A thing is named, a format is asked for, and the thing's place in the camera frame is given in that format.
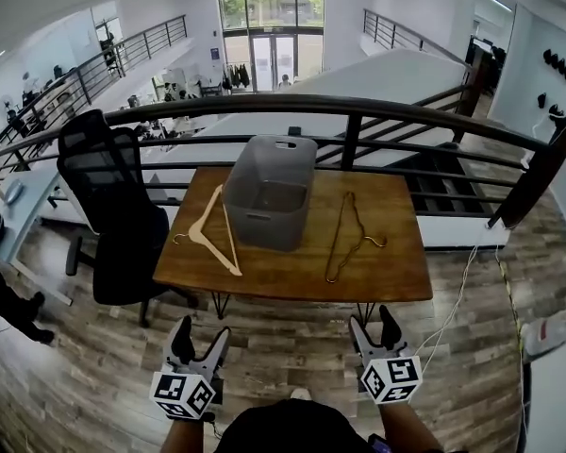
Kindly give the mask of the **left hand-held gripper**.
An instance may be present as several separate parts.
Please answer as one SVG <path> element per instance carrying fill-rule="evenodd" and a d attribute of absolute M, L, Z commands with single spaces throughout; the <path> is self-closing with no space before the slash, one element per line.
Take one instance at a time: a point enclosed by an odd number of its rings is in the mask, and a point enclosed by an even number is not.
<path fill-rule="evenodd" d="M 218 332 L 208 351 L 194 361 L 191 318 L 184 316 L 171 330 L 166 344 L 166 359 L 153 375 L 149 398 L 175 420 L 199 421 L 208 407 L 223 401 L 224 381 L 218 370 L 224 364 L 231 329 Z"/>

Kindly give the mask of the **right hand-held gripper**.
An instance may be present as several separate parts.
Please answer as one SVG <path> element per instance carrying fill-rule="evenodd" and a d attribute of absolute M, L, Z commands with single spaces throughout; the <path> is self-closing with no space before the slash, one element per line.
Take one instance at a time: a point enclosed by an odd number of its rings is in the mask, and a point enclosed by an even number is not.
<path fill-rule="evenodd" d="M 381 345 L 394 349 L 403 338 L 402 329 L 385 305 L 379 306 Z M 423 384 L 421 359 L 406 350 L 374 349 L 367 331 L 355 316 L 348 322 L 353 347 L 364 354 L 358 372 L 358 391 L 367 393 L 376 405 L 409 402 Z"/>

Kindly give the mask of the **brown wire hanger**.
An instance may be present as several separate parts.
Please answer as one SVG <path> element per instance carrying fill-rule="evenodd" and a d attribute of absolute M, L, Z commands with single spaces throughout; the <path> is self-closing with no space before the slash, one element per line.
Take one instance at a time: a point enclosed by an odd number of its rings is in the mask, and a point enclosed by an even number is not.
<path fill-rule="evenodd" d="M 336 251 L 338 239 L 339 239 L 340 234 L 341 234 L 342 218 L 343 218 L 344 210 L 345 210 L 347 205 L 349 205 L 352 208 L 353 215 L 354 215 L 354 218 L 355 218 L 355 222 L 356 222 L 356 225 L 357 225 L 358 230 L 359 230 L 359 239 L 354 245 L 352 245 L 349 248 L 348 252 L 344 256 L 342 261 L 337 265 L 336 272 L 333 275 L 330 275 L 330 270 L 331 270 L 331 266 L 332 266 L 332 262 L 333 262 L 333 258 L 334 258 L 334 253 Z M 342 201 L 341 201 L 341 207 L 340 207 L 339 214 L 338 214 L 338 221 L 337 221 L 335 232 L 334 232 L 334 235 L 333 235 L 333 240 L 332 240 L 332 243 L 331 243 L 330 248 L 329 248 L 329 255 L 328 255 L 328 258 L 327 258 L 327 261 L 326 261 L 326 266 L 325 266 L 325 282 L 326 283 L 334 284 L 334 283 L 339 281 L 340 275 L 341 275 L 341 270 L 349 263 L 349 261 L 353 257 L 353 255 L 356 252 L 359 251 L 359 249 L 362 247 L 364 242 L 371 243 L 376 248 L 383 249 L 383 248 L 386 248 L 387 245 L 388 245 L 388 238 L 386 236 L 383 236 L 380 240 L 378 240 L 378 239 L 376 239 L 372 236 L 369 236 L 367 234 L 365 225 L 362 223 L 362 220 L 360 219 L 360 215 L 359 215 L 359 212 L 358 212 L 356 194 L 353 193 L 353 192 L 346 192 L 343 195 L 343 198 L 342 198 Z"/>

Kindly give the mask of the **translucent white plastic bin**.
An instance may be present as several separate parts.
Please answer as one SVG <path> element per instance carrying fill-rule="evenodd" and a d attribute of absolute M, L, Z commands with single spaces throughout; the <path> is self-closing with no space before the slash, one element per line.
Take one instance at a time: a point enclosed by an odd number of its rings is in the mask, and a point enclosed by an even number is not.
<path fill-rule="evenodd" d="M 307 138 L 250 139 L 223 188 L 225 210 L 241 243 L 281 252 L 299 248 L 317 150 Z"/>

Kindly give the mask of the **light wooden hanger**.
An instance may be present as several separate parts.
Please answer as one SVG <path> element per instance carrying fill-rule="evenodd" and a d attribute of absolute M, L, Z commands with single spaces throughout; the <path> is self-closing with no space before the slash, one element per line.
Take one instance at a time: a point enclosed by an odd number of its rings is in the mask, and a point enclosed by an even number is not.
<path fill-rule="evenodd" d="M 237 248 L 233 237 L 232 228 L 230 225 L 228 212 L 224 203 L 222 202 L 224 185 L 218 185 L 213 191 L 208 203 L 206 204 L 202 215 L 190 226 L 187 233 L 176 233 L 172 238 L 175 245 L 181 245 L 182 238 L 188 238 L 195 244 L 202 245 L 207 251 L 218 261 L 223 267 L 234 277 L 241 277 L 242 271 L 237 255 Z M 205 234 L 204 227 L 208 223 L 210 215 L 214 207 L 220 203 L 222 205 L 223 214 L 225 218 L 225 228 L 229 241 L 230 251 L 232 253 L 232 260 L 230 260 Z"/>

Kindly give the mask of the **person's left forearm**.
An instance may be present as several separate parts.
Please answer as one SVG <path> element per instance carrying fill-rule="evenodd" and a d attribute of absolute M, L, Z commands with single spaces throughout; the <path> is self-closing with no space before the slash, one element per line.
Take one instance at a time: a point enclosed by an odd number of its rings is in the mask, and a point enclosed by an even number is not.
<path fill-rule="evenodd" d="M 160 453 L 204 453 L 204 423 L 174 420 Z"/>

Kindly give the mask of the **person's right forearm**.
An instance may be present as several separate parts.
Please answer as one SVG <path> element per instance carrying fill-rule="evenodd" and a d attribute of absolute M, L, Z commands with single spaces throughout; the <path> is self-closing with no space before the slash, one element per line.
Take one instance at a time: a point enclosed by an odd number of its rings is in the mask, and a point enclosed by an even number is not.
<path fill-rule="evenodd" d="M 443 453 L 442 446 L 407 402 L 378 406 L 392 453 Z"/>

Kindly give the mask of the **dark coats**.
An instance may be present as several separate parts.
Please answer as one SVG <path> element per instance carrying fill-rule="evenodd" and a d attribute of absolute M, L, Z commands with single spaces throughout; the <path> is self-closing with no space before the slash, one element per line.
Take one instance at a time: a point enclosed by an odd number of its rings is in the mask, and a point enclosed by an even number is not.
<path fill-rule="evenodd" d="M 226 65 L 223 69 L 222 88 L 226 92 L 250 91 L 251 78 L 246 65 Z"/>

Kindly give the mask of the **black mesh office chair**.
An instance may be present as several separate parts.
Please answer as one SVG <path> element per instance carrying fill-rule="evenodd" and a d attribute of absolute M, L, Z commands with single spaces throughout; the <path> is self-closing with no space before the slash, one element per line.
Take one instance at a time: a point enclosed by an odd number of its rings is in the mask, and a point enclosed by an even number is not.
<path fill-rule="evenodd" d="M 92 293 L 100 305 L 141 306 L 139 322 L 147 327 L 151 299 L 165 292 L 153 279 L 169 234 L 164 209 L 145 188 L 136 133 L 111 128 L 103 112 L 92 109 L 67 123 L 58 136 L 57 167 L 98 236 L 93 257 L 70 248 L 73 267 L 92 268 Z"/>

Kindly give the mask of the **person's black shirt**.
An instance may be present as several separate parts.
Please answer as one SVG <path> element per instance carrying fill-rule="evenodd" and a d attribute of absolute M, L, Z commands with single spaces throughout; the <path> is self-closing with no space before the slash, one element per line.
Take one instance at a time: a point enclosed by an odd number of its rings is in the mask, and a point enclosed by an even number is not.
<path fill-rule="evenodd" d="M 339 411 L 285 399 L 241 413 L 214 453 L 375 453 Z"/>

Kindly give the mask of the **white plastic bag red print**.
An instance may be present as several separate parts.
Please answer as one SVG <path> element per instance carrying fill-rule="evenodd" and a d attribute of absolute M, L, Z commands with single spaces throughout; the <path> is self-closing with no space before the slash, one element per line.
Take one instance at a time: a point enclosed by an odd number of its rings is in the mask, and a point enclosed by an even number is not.
<path fill-rule="evenodd" d="M 566 344 L 566 310 L 524 324 L 520 330 L 520 339 L 524 363 Z"/>

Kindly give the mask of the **dark staircase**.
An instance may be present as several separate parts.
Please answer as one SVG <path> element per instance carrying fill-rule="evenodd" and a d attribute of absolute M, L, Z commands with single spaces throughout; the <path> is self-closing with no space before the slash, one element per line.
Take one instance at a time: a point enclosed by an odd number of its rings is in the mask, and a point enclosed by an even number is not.
<path fill-rule="evenodd" d="M 489 218 L 511 188 L 497 178 L 478 179 L 470 166 L 448 154 L 417 153 L 387 165 L 402 176 L 418 215 Z"/>

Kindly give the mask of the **dark railing with wooden handrail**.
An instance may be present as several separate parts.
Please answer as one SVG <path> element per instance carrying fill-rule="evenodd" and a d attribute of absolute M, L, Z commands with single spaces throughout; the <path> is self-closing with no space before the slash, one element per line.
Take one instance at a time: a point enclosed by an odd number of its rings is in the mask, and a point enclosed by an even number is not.
<path fill-rule="evenodd" d="M 318 170 L 362 172 L 397 176 L 385 167 L 417 153 L 448 154 L 470 166 L 478 179 L 497 178 L 511 190 L 488 225 L 497 222 L 506 228 L 516 227 L 532 210 L 561 165 L 566 160 L 566 116 L 555 118 L 555 131 L 549 143 L 527 138 L 501 126 L 485 124 L 455 114 L 457 103 L 440 109 L 362 98 L 342 98 L 309 94 L 246 95 L 208 97 L 124 109 L 104 114 L 108 126 L 131 125 L 161 118 L 201 117 L 216 114 L 322 114 L 342 116 L 345 130 L 332 137 L 313 137 L 327 153 L 318 157 Z M 436 128 L 453 131 L 458 136 L 470 134 L 532 152 L 528 165 L 489 155 L 469 153 L 458 143 L 416 144 L 412 138 Z"/>

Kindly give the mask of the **large glass window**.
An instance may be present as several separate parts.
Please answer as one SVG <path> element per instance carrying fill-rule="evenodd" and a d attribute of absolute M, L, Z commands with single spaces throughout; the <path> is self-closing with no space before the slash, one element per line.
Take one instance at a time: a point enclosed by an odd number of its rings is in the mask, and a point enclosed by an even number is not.
<path fill-rule="evenodd" d="M 225 65 L 246 65 L 251 90 L 276 92 L 324 69 L 325 0 L 218 0 Z"/>

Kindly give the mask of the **group of black wall-hung devices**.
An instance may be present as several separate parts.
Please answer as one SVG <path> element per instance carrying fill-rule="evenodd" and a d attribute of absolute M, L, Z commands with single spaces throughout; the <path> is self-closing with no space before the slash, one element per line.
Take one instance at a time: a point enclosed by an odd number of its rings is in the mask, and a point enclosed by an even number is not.
<path fill-rule="evenodd" d="M 536 86 L 537 107 L 554 120 L 566 116 L 566 51 L 547 48 L 541 55 L 543 82 Z"/>

